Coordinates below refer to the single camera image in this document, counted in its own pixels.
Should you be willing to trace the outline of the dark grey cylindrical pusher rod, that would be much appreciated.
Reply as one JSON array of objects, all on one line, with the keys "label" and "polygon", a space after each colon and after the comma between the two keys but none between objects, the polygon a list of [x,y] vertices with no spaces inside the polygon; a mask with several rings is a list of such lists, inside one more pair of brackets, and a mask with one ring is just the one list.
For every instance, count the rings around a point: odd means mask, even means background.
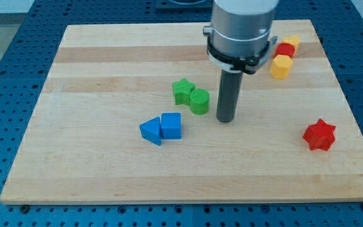
[{"label": "dark grey cylindrical pusher rod", "polygon": [[221,71],[219,94],[217,99],[216,117],[218,121],[228,123],[233,121],[243,73]]}]

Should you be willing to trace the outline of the black clamp ring mount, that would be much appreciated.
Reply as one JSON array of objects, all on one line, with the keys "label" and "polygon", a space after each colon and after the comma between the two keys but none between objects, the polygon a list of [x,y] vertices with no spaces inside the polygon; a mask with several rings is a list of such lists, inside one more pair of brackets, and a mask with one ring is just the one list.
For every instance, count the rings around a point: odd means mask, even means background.
[{"label": "black clamp ring mount", "polygon": [[230,57],[220,53],[211,44],[210,37],[207,37],[207,55],[209,60],[222,70],[229,73],[246,73],[255,74],[271,56],[272,48],[277,42],[277,36],[273,36],[267,41],[266,47],[262,49],[259,55],[249,57]]}]

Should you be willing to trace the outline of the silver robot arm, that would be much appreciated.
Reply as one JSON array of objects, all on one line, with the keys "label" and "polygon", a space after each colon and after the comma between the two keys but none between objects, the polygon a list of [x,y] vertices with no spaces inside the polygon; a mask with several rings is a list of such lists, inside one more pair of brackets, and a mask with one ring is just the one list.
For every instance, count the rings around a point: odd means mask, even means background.
[{"label": "silver robot arm", "polygon": [[233,121],[244,74],[266,62],[277,37],[270,32],[278,0],[214,0],[210,24],[203,27],[209,59],[221,69],[216,117]]}]

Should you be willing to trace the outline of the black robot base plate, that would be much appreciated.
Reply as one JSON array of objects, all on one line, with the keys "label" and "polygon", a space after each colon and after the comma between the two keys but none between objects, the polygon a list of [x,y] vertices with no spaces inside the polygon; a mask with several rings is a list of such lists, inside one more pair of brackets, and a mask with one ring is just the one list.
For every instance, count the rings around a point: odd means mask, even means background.
[{"label": "black robot base plate", "polygon": [[156,11],[211,9],[212,0],[154,0]]}]

